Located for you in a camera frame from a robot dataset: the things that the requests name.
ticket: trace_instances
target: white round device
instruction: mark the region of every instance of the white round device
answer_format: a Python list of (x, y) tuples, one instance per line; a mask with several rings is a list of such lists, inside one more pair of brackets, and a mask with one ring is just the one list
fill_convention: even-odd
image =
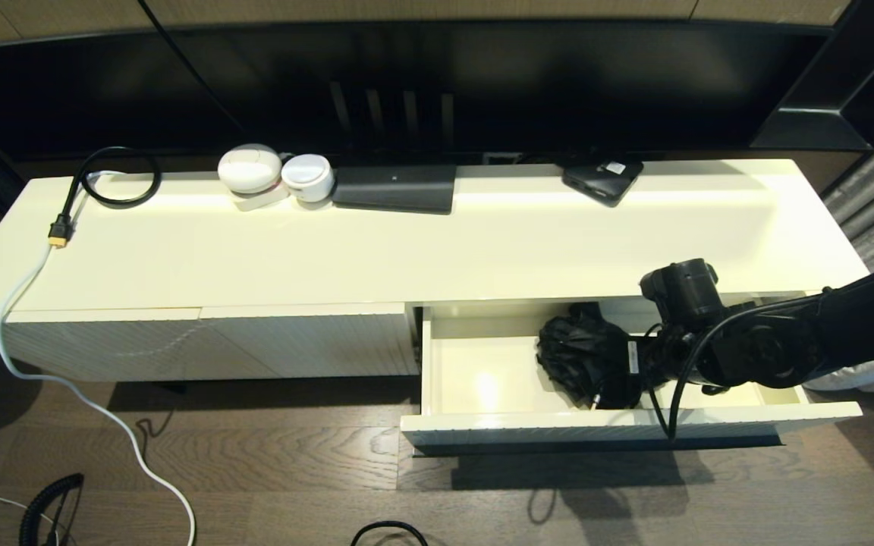
[(285, 162), (281, 170), (282, 182), (288, 186), (292, 196), (300, 201), (316, 203), (332, 193), (335, 180), (329, 160), (315, 153), (296, 155)]
[(234, 193), (259, 193), (278, 183), (281, 159), (263, 144), (233, 148), (218, 162), (218, 177)]

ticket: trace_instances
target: drawer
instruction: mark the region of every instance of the drawer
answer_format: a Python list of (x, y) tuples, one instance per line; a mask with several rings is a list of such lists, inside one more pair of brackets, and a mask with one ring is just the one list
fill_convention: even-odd
[[(725, 304), (788, 300), (803, 293), (725, 295)], [(424, 308), (420, 415), (405, 416), (415, 447), (665, 439), (644, 394), (632, 410), (589, 410), (553, 384), (535, 359), (538, 330), (568, 301), (474, 302)], [(659, 321), (642, 297), (600, 300), (603, 315), (641, 334)], [(668, 405), (675, 383), (659, 388)], [(687, 386), (677, 437), (767, 436), (861, 415), (857, 402), (811, 403), (802, 387), (743, 384), (707, 397)]]

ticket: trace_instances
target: wooden floor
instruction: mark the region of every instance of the wooden floor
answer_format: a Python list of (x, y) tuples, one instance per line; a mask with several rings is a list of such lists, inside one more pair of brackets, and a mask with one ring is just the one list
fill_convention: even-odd
[[(874, 545), (874, 395), (841, 394), (866, 416), (791, 433), (781, 447), (414, 459), (398, 425), (419, 387), (374, 378), (84, 390), (131, 424), (149, 419), (150, 466), (190, 497), (202, 546), (344, 546), (376, 519), (410, 522), (436, 546)], [(86, 474), (77, 545), (184, 543), (181, 505), (143, 476), (119, 428), (63, 388), (11, 380), (0, 366), (0, 495), (28, 502), (74, 472)], [(15, 543), (20, 518), (0, 504), (0, 544)], [(361, 544), (415, 542), (376, 532)]]

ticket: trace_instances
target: white sticker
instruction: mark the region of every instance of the white sticker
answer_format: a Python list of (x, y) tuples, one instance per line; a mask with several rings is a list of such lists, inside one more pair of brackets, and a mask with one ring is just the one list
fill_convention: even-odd
[(621, 175), (622, 171), (625, 170), (625, 165), (617, 162), (608, 162), (606, 163), (606, 170)]
[(629, 350), (629, 374), (637, 375), (639, 373), (639, 352), (636, 350), (636, 342), (628, 341), (625, 346)]

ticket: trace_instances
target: white cabinet top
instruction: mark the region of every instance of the white cabinet top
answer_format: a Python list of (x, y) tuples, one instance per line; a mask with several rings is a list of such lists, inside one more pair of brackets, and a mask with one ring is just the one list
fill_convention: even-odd
[[(551, 165), (461, 167), (454, 210), (424, 215), (239, 212), (214, 173), (165, 175), (139, 207), (80, 191), (76, 232), (17, 311), (242, 309), (639, 294), (640, 278), (704, 258), (722, 293), (840, 287), (867, 274), (791, 160), (651, 162), (616, 208)], [(136, 196), (149, 175), (104, 176)], [(69, 177), (31, 180), (0, 224), (0, 303), (46, 244)]]

